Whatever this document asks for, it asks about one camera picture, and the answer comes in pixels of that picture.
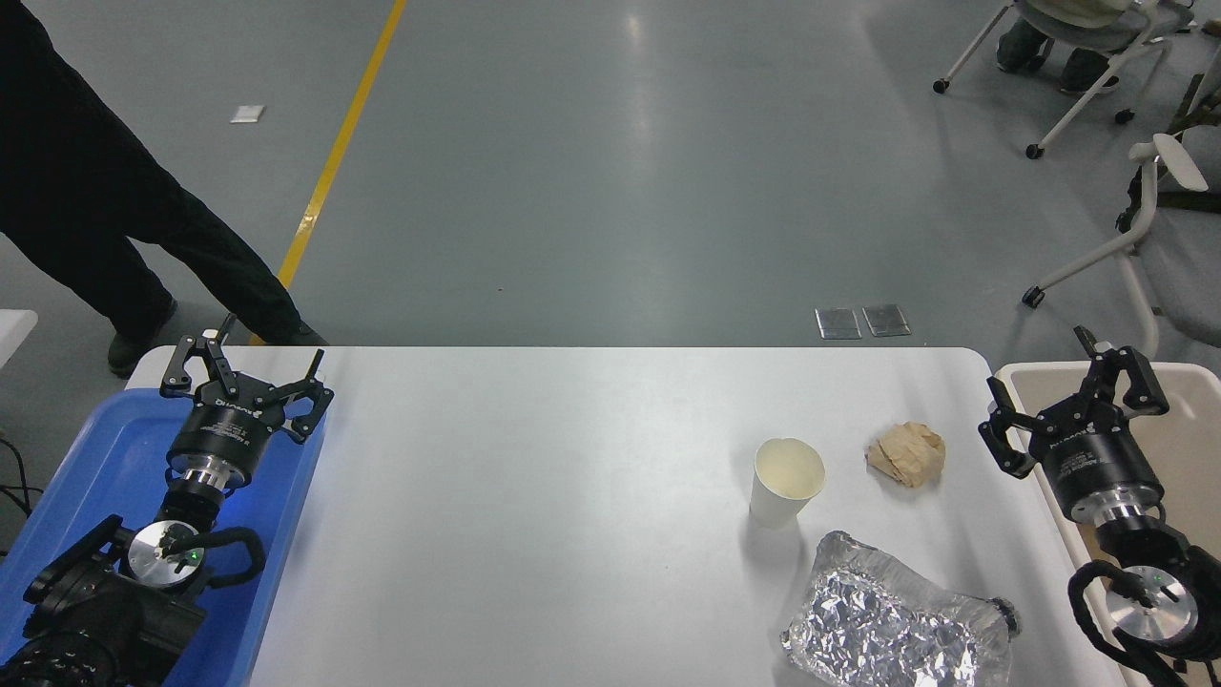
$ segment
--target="gray floor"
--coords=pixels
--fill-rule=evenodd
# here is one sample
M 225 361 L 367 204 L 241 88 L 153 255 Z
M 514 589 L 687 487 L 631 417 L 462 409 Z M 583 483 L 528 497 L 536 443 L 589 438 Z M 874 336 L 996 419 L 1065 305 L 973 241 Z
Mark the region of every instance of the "gray floor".
M 275 268 L 392 2 L 29 2 L 61 54 Z M 1201 18 L 1221 0 L 1199 0 Z M 1175 38 L 1149 106 L 1071 101 L 985 48 L 930 84 L 994 11 L 961 0 L 411 0 L 292 290 L 337 345 L 824 347 L 816 306 L 899 303 L 913 334 L 994 367 L 1079 358 L 1071 326 L 1134 342 L 1103 264 L 1032 311 L 1033 279 L 1114 234 L 1132 143 L 1164 126 L 1216 39 Z M 263 122 L 231 126 L 239 104 Z M 220 306 L 144 253 L 182 301 Z M 0 427 L 45 484 L 122 389 L 107 322 L 0 240 L 0 308 L 39 323 L 0 371 Z M 1160 359 L 1221 372 L 1162 329 Z M 11 466 L 0 461 L 0 481 Z M 20 520 L 0 510 L 0 548 Z

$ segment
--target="black pants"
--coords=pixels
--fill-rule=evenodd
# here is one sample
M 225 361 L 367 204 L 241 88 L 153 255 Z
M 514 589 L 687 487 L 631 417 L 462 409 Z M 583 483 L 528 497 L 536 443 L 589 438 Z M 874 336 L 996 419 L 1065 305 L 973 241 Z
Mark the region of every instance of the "black pants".
M 1020 18 L 1013 23 L 1013 28 L 1001 37 L 996 48 L 996 62 L 1010 70 L 1021 68 L 1039 54 L 1046 40 L 1048 37 L 1042 31 Z M 1107 66 L 1105 55 L 1077 48 L 1068 55 L 1068 61 L 1060 72 L 1060 87 L 1067 90 L 1085 90 L 1094 85 Z
M 0 0 L 0 232 L 132 338 L 156 327 L 170 293 L 131 238 L 182 260 L 263 338 L 302 323 L 259 255 L 153 159 L 17 0 Z

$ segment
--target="white paper cup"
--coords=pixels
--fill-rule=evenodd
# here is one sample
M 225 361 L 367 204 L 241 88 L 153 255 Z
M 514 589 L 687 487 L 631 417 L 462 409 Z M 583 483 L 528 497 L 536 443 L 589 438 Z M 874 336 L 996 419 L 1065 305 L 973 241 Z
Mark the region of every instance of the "white paper cup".
M 764 527 L 784 527 L 823 491 L 827 469 L 799 439 L 768 439 L 755 454 L 751 515 Z

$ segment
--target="crumpled paper bag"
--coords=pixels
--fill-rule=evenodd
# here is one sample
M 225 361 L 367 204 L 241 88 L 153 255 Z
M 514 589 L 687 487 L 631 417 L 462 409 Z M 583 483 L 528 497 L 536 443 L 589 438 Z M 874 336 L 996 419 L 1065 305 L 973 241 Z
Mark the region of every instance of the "crumpled paper bag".
M 945 442 L 926 425 L 905 422 L 869 447 L 868 461 L 895 482 L 915 489 L 941 475 Z

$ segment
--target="crumpled aluminum foil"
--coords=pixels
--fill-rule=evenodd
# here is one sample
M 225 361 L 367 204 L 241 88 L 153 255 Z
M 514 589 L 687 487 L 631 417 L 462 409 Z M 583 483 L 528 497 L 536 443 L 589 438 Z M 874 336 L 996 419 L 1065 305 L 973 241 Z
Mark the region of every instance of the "crumpled aluminum foil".
M 832 532 L 780 644 L 794 665 L 835 687 L 1002 687 L 1018 632 L 1009 602 L 946 592 Z

